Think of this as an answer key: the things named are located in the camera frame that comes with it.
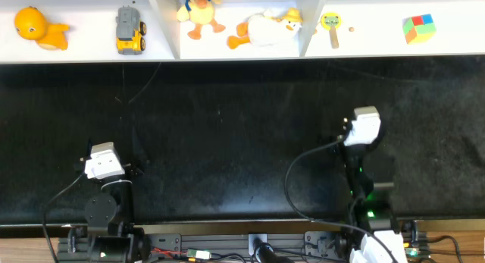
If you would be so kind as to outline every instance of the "white shelf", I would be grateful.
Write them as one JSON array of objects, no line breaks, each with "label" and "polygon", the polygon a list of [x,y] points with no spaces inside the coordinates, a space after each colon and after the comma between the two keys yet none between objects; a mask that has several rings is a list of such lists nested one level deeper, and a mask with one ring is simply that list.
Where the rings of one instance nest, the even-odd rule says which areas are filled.
[{"label": "white shelf", "polygon": [[[484,8],[485,0],[329,0],[322,14],[340,15],[340,47],[331,48],[329,33],[318,24],[306,57],[484,54],[485,27],[477,25],[485,17]],[[432,15],[436,34],[408,45],[403,21],[422,14]]]},{"label": "white shelf", "polygon": [[[18,10],[37,7],[52,23],[65,23],[69,47],[47,51],[34,41],[22,39],[14,27]],[[147,23],[146,50],[141,55],[120,55],[116,48],[117,10],[122,5],[136,8]],[[174,56],[168,48],[148,0],[0,0],[1,63],[64,63],[165,61]]]},{"label": "white shelf", "polygon": [[[116,61],[220,61],[286,58],[335,58],[397,55],[485,54],[485,0],[223,0],[215,5],[215,19],[226,26],[213,33],[204,26],[202,39],[187,33],[190,21],[180,23],[177,11],[184,0],[0,0],[0,63],[68,63]],[[66,23],[67,51],[46,51],[20,38],[14,16],[23,7],[37,7],[53,23]],[[129,5],[147,24],[146,50],[119,55],[115,46],[117,9]],[[276,15],[298,8],[305,21],[298,36],[282,45],[227,46],[236,26],[253,14],[271,9]],[[329,33],[318,21],[327,11],[343,19],[337,30],[340,47],[332,49]],[[407,45],[402,22],[431,14],[436,35],[428,42]],[[318,33],[313,35],[314,28]]]}]

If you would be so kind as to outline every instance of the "metal bracket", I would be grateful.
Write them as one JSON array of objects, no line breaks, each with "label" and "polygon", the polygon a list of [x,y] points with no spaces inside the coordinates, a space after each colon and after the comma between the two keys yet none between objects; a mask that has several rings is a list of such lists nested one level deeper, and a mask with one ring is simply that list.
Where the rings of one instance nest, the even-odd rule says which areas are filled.
[{"label": "metal bracket", "polygon": [[[305,254],[318,257],[341,259],[335,253],[335,233],[311,231],[305,233]],[[318,262],[318,258],[306,258],[308,262]]]},{"label": "metal bracket", "polygon": [[[147,234],[146,235],[152,242],[152,246],[157,247],[162,250],[167,251],[175,251],[180,252],[181,250],[181,243],[182,238],[178,233],[154,233],[154,234]],[[177,258],[180,255],[171,254],[174,257],[174,261],[177,261]],[[152,252],[152,256],[146,260],[147,263],[153,262],[158,260],[159,257],[167,258],[166,255],[160,252]]]},{"label": "metal bracket", "polygon": [[252,256],[255,253],[255,240],[260,239],[263,243],[268,242],[268,235],[266,233],[250,233],[248,235],[248,252]]}]

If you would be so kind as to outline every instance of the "toy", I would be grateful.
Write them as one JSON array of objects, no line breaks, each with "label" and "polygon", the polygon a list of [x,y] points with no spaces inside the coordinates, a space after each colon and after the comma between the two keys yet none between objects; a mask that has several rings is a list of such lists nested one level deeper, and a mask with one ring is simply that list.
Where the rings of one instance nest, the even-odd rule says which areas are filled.
[{"label": "toy", "polygon": [[339,48],[339,38],[336,35],[336,30],[339,29],[340,25],[342,25],[342,19],[337,13],[329,12],[321,17],[321,26],[330,33],[332,49]]},{"label": "toy", "polygon": [[188,33],[191,39],[201,39],[202,26],[206,24],[212,25],[214,33],[220,33],[226,29],[224,25],[215,21],[215,8],[212,2],[219,5],[222,0],[186,0],[177,12],[177,19],[180,22],[190,19],[196,25],[196,28]]},{"label": "toy", "polygon": [[410,17],[404,23],[403,30],[408,44],[426,42],[437,32],[431,14]]},{"label": "toy", "polygon": [[67,50],[64,31],[69,30],[69,26],[49,23],[37,8],[28,7],[20,10],[15,16],[15,27],[19,36],[35,40],[43,49]]},{"label": "toy", "polygon": [[139,12],[130,6],[118,8],[116,17],[116,46],[122,55],[139,55],[145,51],[146,24],[140,20]]},{"label": "toy", "polygon": [[282,18],[271,16],[270,11],[256,14],[248,22],[237,26],[237,36],[230,36],[227,45],[236,49],[239,45],[251,43],[256,46],[284,43],[292,39],[302,28],[303,19],[298,9],[290,8]]}]

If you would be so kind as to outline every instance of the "duck's orange beak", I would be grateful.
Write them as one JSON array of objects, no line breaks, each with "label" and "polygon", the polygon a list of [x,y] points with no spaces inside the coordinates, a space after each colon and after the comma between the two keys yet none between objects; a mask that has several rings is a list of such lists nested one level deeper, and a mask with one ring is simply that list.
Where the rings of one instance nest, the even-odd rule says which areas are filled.
[{"label": "duck's orange beak", "polygon": [[198,8],[206,8],[208,0],[194,0]]}]

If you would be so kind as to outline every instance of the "truck wheel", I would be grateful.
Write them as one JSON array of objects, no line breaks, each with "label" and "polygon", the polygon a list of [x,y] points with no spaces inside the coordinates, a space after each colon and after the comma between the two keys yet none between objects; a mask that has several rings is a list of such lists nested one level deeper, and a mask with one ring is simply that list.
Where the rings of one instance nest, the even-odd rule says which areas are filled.
[{"label": "truck wheel", "polygon": [[142,49],[142,51],[145,51],[145,39],[143,39],[143,38],[142,38],[142,39],[139,41],[139,46],[140,46],[140,48]]},{"label": "truck wheel", "polygon": [[139,33],[141,33],[142,36],[146,35],[146,24],[142,21],[139,22]]}]

